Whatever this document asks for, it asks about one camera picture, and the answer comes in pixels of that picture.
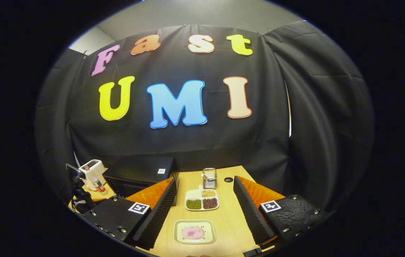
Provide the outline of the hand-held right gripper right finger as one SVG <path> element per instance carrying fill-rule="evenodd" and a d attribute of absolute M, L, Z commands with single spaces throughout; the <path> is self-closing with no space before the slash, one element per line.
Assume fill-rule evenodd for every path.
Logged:
<path fill-rule="evenodd" d="M 331 217 L 299 194 L 284 196 L 240 176 L 234 178 L 233 190 L 261 248 L 289 245 Z"/>

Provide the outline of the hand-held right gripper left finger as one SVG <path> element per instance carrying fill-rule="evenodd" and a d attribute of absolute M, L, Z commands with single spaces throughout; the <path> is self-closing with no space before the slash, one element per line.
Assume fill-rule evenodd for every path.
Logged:
<path fill-rule="evenodd" d="M 127 198 L 112 196 L 81 216 L 119 241 L 150 250 L 176 194 L 176 179 L 171 177 Z"/>

